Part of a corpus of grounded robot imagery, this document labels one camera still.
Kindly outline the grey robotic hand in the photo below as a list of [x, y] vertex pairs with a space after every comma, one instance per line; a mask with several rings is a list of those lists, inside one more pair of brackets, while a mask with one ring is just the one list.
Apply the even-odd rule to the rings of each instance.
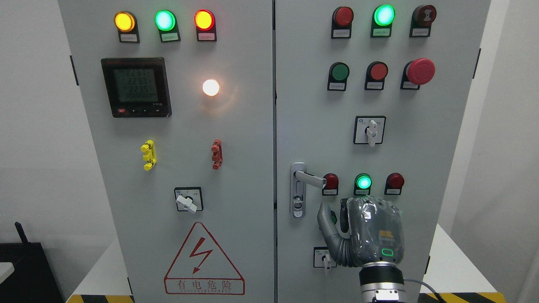
[[372, 262], [399, 264], [404, 257], [402, 216], [391, 201], [372, 196], [345, 198], [348, 238], [331, 220], [331, 208], [321, 202], [317, 221], [331, 259], [344, 267]]

